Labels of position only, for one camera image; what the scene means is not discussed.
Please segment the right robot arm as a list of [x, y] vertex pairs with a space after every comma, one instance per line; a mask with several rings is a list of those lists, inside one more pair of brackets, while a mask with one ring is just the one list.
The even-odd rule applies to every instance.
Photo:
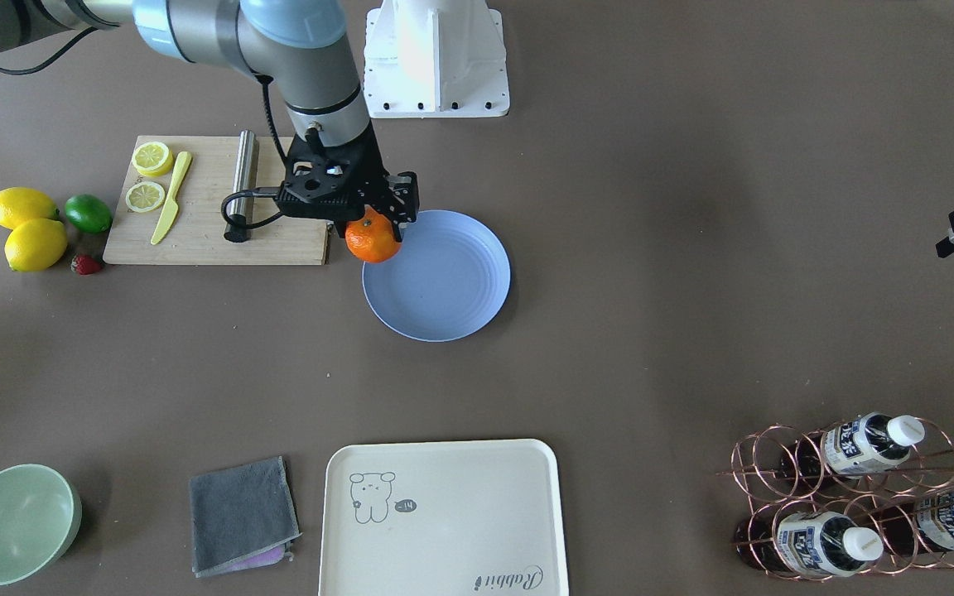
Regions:
[[278, 218], [326, 220], [340, 237], [368, 211], [387, 220], [395, 241], [416, 222], [417, 175], [383, 166], [337, 1], [0, 1], [0, 53], [129, 22], [161, 55], [279, 87], [295, 128], [280, 154], [284, 180], [224, 199], [228, 225], [250, 228], [234, 208], [241, 199], [272, 199]]

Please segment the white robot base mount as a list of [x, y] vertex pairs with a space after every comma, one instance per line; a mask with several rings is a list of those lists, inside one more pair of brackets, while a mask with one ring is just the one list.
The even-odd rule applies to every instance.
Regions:
[[371, 118], [499, 118], [511, 107], [503, 15], [484, 1], [383, 1], [366, 15]]

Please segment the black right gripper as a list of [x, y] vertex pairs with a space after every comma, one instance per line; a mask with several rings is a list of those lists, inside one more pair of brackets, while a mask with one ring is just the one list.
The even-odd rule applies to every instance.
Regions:
[[340, 159], [345, 165], [344, 215], [336, 216], [337, 225], [360, 219], [371, 207], [393, 223], [395, 241], [402, 242], [402, 230], [417, 221], [419, 211], [419, 178], [414, 172], [390, 175], [383, 165], [381, 148], [376, 141], [351, 141], [341, 147]]

